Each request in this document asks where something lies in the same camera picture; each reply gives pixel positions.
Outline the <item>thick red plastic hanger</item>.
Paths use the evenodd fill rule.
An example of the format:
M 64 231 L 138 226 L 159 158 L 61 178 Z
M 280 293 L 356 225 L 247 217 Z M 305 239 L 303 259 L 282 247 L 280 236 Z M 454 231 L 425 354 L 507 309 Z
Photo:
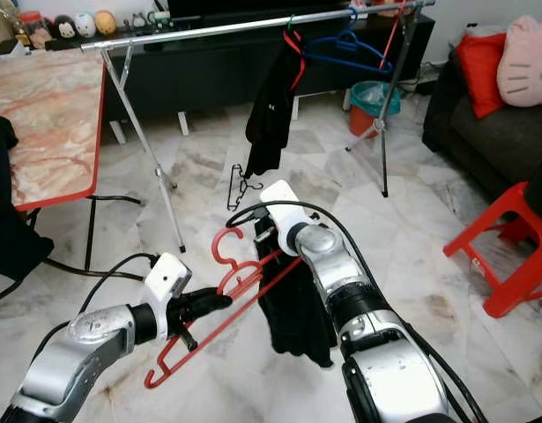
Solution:
M 290 256 L 283 253 L 281 249 L 272 250 L 267 257 L 262 259 L 250 259 L 250 261 L 246 262 L 239 262 L 237 259 L 225 257 L 219 253 L 219 243 L 223 238 L 229 236 L 229 234 L 239 239 L 239 241 L 242 241 L 242 239 L 245 238 L 245 234 L 243 234 L 242 230 L 239 228 L 223 228 L 215 234 L 211 248 L 213 259 L 218 264 L 229 267 L 229 271 L 217 286 L 217 293 L 225 294 L 227 297 L 231 297 L 234 300 L 241 299 L 243 294 L 255 289 L 255 287 L 258 287 L 257 293 L 251 295 L 251 297 L 243 302 L 229 318 L 220 323 L 219 326 L 215 328 L 215 330 L 212 330 L 209 335 L 206 335 L 202 341 L 199 341 L 195 349 L 189 347 L 189 353 L 183 355 L 182 358 L 175 362 L 175 364 L 169 364 L 167 362 L 168 355 L 174 350 L 175 344 L 177 344 L 177 339 L 170 339 L 170 341 L 163 346 L 163 349 L 158 354 L 158 358 L 155 359 L 157 367 L 147 371 L 147 374 L 143 379 L 143 386 L 145 386 L 147 390 L 155 390 L 155 388 L 160 387 L 166 379 L 169 379 L 171 375 L 177 374 L 177 372 L 181 370 L 185 364 L 189 363 L 195 355 L 201 352 L 204 347 L 208 346 L 211 341 L 214 341 L 227 326 L 230 326 L 231 323 L 234 323 L 239 317 L 247 313 L 247 311 L 250 310 L 263 295 L 266 295 L 272 287 L 281 281 L 284 275 L 278 275 L 278 277 L 271 278 L 270 282 L 267 283 L 267 286 L 260 286 L 263 279 L 266 279 L 265 265 L 268 264 L 271 259 L 290 258 L 290 262 L 287 263 L 286 271 L 294 270 L 295 267 L 301 263 L 301 257 Z

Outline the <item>black round doll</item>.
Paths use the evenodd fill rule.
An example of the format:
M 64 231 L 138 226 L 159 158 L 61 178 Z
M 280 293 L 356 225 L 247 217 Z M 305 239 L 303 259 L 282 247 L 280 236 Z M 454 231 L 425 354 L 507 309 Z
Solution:
M 52 23 L 52 35 L 58 40 L 72 40 L 77 36 L 76 25 L 68 15 L 58 15 Z

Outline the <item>marble table red edge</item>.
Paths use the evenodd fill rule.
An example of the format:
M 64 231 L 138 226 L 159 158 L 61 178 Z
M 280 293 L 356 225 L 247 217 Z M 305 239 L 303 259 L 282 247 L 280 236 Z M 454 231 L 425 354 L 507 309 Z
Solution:
M 8 152 L 11 193 L 19 212 L 74 200 L 119 201 L 98 195 L 106 62 L 81 49 L 0 57 L 0 117 L 18 142 Z

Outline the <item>teal plastic bag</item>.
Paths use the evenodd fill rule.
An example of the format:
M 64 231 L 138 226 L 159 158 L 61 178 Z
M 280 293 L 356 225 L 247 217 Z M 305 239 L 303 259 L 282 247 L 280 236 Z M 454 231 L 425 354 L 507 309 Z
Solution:
M 368 116 L 378 117 L 381 113 L 382 102 L 389 101 L 386 109 L 387 116 L 398 115 L 401 110 L 399 89 L 392 90 L 388 96 L 389 84 L 382 81 L 360 81 L 348 89 L 350 105 L 363 110 Z

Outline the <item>red lidded jar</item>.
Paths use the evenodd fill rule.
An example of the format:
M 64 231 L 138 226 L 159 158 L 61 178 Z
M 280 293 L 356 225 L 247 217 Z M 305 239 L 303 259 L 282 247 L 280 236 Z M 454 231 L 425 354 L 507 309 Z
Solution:
M 45 49 L 46 43 L 53 40 L 48 30 L 48 21 L 37 11 L 22 11 L 19 20 L 24 25 L 30 45 L 36 49 Z

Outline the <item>tall glass bottle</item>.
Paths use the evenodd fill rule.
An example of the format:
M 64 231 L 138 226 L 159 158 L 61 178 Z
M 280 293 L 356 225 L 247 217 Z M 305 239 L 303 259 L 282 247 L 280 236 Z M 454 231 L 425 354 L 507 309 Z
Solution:
M 0 13 L 6 25 L 11 27 L 13 36 L 27 35 L 24 24 L 19 19 L 16 0 L 0 0 Z

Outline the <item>white round doll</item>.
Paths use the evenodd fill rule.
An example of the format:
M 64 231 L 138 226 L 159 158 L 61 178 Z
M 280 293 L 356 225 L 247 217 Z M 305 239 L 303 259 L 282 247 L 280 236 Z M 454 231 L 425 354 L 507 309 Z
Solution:
M 81 39 L 90 39 L 97 33 L 96 20 L 90 13 L 77 13 L 73 17 L 74 25 L 76 25 L 76 31 Z

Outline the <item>small white box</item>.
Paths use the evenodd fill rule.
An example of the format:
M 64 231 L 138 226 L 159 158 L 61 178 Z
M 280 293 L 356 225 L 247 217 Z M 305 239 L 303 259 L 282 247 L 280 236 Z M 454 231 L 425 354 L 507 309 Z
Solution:
M 28 56 L 29 47 L 16 39 L 0 41 L 0 60 Z

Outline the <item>black shirt green print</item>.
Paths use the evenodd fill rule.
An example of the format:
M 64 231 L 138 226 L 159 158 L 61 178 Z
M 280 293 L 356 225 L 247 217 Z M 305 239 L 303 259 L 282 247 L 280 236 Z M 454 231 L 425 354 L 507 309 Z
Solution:
M 271 347 L 276 353 L 307 356 L 317 366 L 328 369 L 332 367 L 330 354 L 338 336 L 316 292 L 310 266 L 301 259 L 294 270 L 286 271 L 288 262 L 290 258 L 285 263 L 266 264 L 266 279 L 260 283 L 267 286 L 271 278 L 284 275 L 258 300 L 270 330 Z

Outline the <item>black TV cabinet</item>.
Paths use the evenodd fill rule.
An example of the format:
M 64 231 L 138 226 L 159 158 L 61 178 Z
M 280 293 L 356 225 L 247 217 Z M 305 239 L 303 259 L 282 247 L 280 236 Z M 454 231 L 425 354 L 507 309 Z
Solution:
M 342 31 L 347 18 L 295 25 L 304 40 L 322 39 Z M 353 27 L 358 39 L 383 52 L 394 20 L 373 16 Z M 230 108 L 251 102 L 282 46 L 285 27 L 223 33 L 203 39 L 166 41 L 158 48 L 135 46 L 125 92 L 138 118 L 173 117 L 179 112 Z M 423 60 L 435 20 L 420 13 L 401 80 L 415 78 Z M 308 62 L 298 95 L 344 90 L 355 82 L 383 79 L 380 74 L 331 62 Z M 127 122 L 121 97 L 105 81 L 102 117 Z

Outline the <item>red hanger green hook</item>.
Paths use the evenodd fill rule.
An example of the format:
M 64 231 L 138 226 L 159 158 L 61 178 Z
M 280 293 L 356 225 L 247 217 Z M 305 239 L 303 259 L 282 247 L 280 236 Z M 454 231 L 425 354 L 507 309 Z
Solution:
M 284 28 L 284 40 L 290 45 L 290 48 L 293 49 L 299 56 L 304 56 L 304 40 L 299 31 L 294 31 L 293 21 L 296 16 L 292 15 L 288 17 L 286 22 L 286 28 Z

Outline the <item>red cushion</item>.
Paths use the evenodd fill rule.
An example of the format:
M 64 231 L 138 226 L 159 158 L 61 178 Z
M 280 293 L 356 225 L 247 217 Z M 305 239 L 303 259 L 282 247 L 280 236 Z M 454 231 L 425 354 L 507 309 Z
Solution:
M 457 59 L 463 69 L 476 118 L 485 118 L 505 106 L 497 82 L 505 43 L 506 33 L 493 33 L 488 36 L 468 34 L 457 44 Z

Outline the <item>blue hanger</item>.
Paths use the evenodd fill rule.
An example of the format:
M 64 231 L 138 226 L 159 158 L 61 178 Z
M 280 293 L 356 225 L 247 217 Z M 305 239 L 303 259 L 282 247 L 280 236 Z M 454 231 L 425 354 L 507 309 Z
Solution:
M 353 32 L 353 25 L 359 20 L 358 11 L 353 7 L 348 7 L 347 10 L 351 12 L 350 21 L 343 31 L 334 36 L 307 41 L 302 51 L 303 55 L 307 59 L 318 62 L 330 62 L 379 74 L 391 74 L 394 71 L 394 64 L 388 60 L 386 53 L 381 53 L 370 44 L 363 43 Z

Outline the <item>black garment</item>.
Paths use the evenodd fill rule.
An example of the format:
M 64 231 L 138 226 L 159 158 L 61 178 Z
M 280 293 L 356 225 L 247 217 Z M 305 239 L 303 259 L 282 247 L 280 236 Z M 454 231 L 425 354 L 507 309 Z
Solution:
M 54 242 L 26 225 L 12 202 L 9 150 L 18 143 L 8 118 L 0 116 L 0 275 L 20 282 L 54 248 Z

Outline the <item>red plastic stool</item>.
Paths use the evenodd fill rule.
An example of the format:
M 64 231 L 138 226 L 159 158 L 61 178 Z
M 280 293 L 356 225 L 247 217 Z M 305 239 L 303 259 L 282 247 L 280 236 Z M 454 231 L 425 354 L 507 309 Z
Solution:
M 521 303 L 542 298 L 542 218 L 525 201 L 526 189 L 527 184 L 519 182 L 505 190 L 442 250 L 445 256 L 463 251 L 484 275 L 491 294 L 485 299 L 483 309 L 492 318 L 502 318 Z M 501 241 L 535 241 L 537 247 L 507 278 L 499 278 L 488 259 L 473 246 L 485 231 L 497 231 Z

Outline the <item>black television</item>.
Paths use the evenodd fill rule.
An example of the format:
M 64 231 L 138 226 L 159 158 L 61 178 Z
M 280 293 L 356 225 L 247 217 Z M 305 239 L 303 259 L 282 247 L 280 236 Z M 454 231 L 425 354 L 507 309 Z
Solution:
M 166 0 L 174 18 L 337 11 L 352 0 Z

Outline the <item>hanging black t-shirt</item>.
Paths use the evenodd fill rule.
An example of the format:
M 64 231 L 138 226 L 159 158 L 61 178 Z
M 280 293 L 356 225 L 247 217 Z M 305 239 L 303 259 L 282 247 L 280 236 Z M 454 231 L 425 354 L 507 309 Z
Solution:
M 306 73 L 306 57 L 290 48 L 284 32 L 281 37 L 283 45 L 259 89 L 246 124 L 250 152 L 245 170 L 251 176 L 281 166 L 281 153 L 290 136 L 296 87 Z

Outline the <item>orange round doll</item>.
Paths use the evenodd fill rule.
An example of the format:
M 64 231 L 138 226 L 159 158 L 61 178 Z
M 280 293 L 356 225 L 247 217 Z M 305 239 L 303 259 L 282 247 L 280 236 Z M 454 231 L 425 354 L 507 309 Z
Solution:
M 98 33 L 102 36 L 113 35 L 118 31 L 116 17 L 110 11 L 97 11 L 93 15 L 94 24 Z

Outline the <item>red bucket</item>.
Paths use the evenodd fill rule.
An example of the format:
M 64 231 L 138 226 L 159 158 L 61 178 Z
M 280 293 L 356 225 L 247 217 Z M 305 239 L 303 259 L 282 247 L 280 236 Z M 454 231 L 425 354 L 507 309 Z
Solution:
M 350 106 L 350 133 L 356 137 L 375 137 L 375 118 L 359 106 Z

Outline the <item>dark grey fabric sofa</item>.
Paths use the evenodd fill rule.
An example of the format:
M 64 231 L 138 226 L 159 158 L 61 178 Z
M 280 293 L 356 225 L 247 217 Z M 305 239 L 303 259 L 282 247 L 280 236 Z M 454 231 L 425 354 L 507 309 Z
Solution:
M 490 197 L 530 180 L 542 159 L 542 105 L 473 113 L 457 53 L 437 78 L 425 113 L 423 144 L 469 174 Z

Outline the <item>pink cat face cushion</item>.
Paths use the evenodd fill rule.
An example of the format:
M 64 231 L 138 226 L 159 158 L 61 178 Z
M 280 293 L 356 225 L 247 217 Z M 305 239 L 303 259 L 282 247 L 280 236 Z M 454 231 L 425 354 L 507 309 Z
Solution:
M 542 23 L 536 18 L 524 15 L 509 25 L 497 85 L 505 104 L 542 105 Z

